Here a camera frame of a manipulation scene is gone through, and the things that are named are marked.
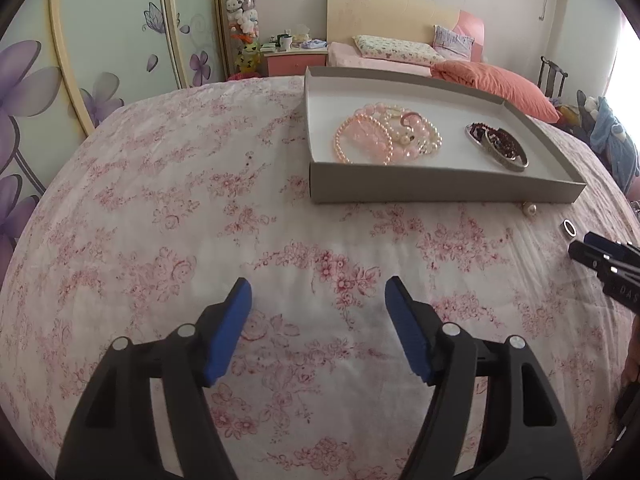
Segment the cardboard box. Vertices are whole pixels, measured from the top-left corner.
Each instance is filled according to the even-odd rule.
[[[399,104],[426,117],[442,136],[442,147],[401,165],[372,164],[355,148],[348,153],[353,164],[338,162],[335,131],[357,108],[375,102]],[[305,107],[315,203],[571,203],[586,186],[525,114],[502,98],[462,85],[397,72],[316,66],[306,70]],[[507,170],[469,139],[465,127],[474,122],[511,132],[527,153],[526,170]]]

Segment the pink headboard panel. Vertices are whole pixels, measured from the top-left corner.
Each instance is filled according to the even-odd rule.
[[[453,31],[475,39],[474,46],[471,48],[471,61],[480,61],[484,46],[484,22],[480,18],[460,10],[460,17]]]

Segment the floral bedsheet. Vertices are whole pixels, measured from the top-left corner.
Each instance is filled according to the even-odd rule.
[[[53,471],[114,338],[164,337],[244,276],[254,308],[206,391],[238,476],[396,478],[431,397],[384,306],[398,274],[474,336],[529,341],[592,470],[614,438],[631,315],[566,256],[559,225],[640,234],[593,153],[540,124],[588,186],[534,218],[515,204],[314,206],[303,118],[301,77],[174,92],[117,110],[60,171],[0,292],[0,404],[39,462]],[[477,380],[460,468],[472,465],[485,395]]]

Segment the purple patterned pillow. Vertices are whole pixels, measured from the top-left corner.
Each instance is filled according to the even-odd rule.
[[[436,25],[433,49],[448,61],[471,61],[471,47],[474,38],[462,36],[448,28]]]

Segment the nightstand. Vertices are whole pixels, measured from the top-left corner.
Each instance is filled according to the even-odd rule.
[[[269,76],[304,75],[308,66],[325,66],[327,49],[297,48],[283,52],[265,52]]]

